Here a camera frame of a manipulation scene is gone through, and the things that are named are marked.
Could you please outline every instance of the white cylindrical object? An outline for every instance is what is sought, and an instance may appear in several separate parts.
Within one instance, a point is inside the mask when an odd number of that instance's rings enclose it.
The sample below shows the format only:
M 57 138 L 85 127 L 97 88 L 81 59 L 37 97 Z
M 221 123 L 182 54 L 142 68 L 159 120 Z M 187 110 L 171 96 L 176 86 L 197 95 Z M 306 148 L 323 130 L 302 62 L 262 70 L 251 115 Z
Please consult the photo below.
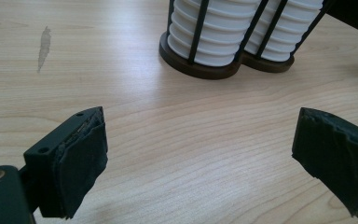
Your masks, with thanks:
M 210 0 L 194 62 L 208 66 L 230 64 L 261 0 Z M 188 59 L 201 0 L 175 0 L 168 45 Z
M 268 1 L 249 43 L 245 46 L 245 50 L 249 53 L 257 53 L 280 2 L 281 0 Z M 322 2 L 323 0 L 287 1 L 261 57 L 273 62 L 287 61 L 322 8 Z

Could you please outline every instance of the dark green plastic part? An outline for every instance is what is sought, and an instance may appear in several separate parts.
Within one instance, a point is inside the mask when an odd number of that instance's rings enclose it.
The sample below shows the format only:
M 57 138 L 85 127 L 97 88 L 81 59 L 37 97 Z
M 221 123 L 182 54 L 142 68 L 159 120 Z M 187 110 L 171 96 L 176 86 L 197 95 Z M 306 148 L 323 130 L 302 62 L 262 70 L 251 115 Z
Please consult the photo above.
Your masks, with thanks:
M 73 217 L 107 164 L 103 109 L 94 107 L 66 120 L 24 153 L 36 179 L 43 217 Z
M 301 108 L 293 158 L 358 217 L 358 127 L 335 115 Z
M 18 170 L 7 165 L 0 166 L 0 224 L 6 223 L 34 223 Z

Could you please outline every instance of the wood grain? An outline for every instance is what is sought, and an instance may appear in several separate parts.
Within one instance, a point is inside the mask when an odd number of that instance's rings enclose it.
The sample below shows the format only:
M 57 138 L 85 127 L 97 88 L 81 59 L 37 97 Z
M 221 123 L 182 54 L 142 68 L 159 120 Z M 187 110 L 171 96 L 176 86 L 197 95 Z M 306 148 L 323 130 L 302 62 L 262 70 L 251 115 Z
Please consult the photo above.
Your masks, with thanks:
M 0 165 L 102 105 L 109 162 L 75 218 L 38 223 L 358 223 L 291 158 L 301 106 L 358 125 L 358 31 L 325 16 L 293 67 L 183 75 L 158 55 L 168 1 L 0 1 Z M 50 47 L 37 73 L 40 39 Z

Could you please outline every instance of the black vertical bar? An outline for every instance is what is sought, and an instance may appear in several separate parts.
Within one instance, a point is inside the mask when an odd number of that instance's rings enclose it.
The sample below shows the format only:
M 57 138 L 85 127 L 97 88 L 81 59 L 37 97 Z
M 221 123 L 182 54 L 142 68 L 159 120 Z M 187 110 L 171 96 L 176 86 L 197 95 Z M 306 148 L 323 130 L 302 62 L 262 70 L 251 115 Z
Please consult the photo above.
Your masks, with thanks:
M 268 2 L 269 2 L 269 0 L 262 0 L 260 2 L 260 5 L 258 6 L 254 17 L 252 18 L 251 24 L 250 24 L 248 30 L 246 31 L 245 36 L 243 37 L 243 40 L 240 44 L 240 48 L 238 49 L 237 53 L 235 54 L 234 61 L 237 62 L 240 59 L 243 49 L 245 48 L 246 44 L 248 43 L 249 38 L 251 37 L 252 32 L 254 31 L 255 26 L 257 25 L 257 22 L 260 19 L 261 14 L 263 14 L 264 8 L 266 8 L 266 5 Z
M 281 14 L 283 12 L 284 7 L 286 6 L 286 3 L 287 3 L 287 0 L 282 0 L 280 2 L 280 4 L 278 5 L 275 15 L 272 18 L 271 23 L 269 24 L 266 34 L 264 35 L 263 41 L 261 42 L 260 47 L 258 47 L 257 54 L 255 55 L 255 57 L 257 59 L 261 59 L 261 54 L 263 53 L 264 49 L 266 48 L 267 43 L 269 42 L 269 38 L 271 37 L 271 34 L 274 31 L 279 18 L 281 17 Z
M 206 10 L 208 9 L 209 0 L 202 0 L 200 5 L 199 17 L 197 18 L 196 30 L 194 31 L 193 42 L 191 43 L 190 54 L 188 55 L 188 62 L 194 63 L 196 58 L 197 47 L 199 46 L 202 26 L 205 21 Z
M 296 48 L 290 53 L 290 56 L 293 56 L 296 51 L 300 48 L 302 43 L 305 41 L 305 39 L 310 35 L 310 32 L 312 32 L 313 28 L 319 23 L 319 21 L 322 19 L 324 14 L 334 5 L 336 0 L 325 0 L 324 6 L 322 7 L 322 10 L 319 12 L 319 14 L 316 16 L 315 20 L 310 24 L 310 27 L 308 28 L 308 31 L 304 33 L 301 37 L 301 41 L 296 44 Z
M 166 38 L 168 38 L 168 35 L 170 35 L 170 25 L 172 23 L 172 14 L 173 14 L 173 1 L 174 0 L 170 0 L 170 6 L 168 9 L 168 24 L 167 24 L 167 34 L 166 34 Z

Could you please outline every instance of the light wooden surface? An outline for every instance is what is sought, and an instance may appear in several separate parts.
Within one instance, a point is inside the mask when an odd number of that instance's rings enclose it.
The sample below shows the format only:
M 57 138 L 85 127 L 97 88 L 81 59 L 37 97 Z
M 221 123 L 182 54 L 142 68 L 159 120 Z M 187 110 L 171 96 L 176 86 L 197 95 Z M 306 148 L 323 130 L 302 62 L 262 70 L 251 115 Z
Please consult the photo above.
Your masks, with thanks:
M 72 220 L 358 223 L 291 158 L 301 106 L 358 125 L 358 31 L 325 16 L 293 67 L 183 75 L 158 55 L 168 0 L 1 1 L 0 165 L 102 105 L 109 162 Z M 37 73 L 41 35 L 51 30 Z

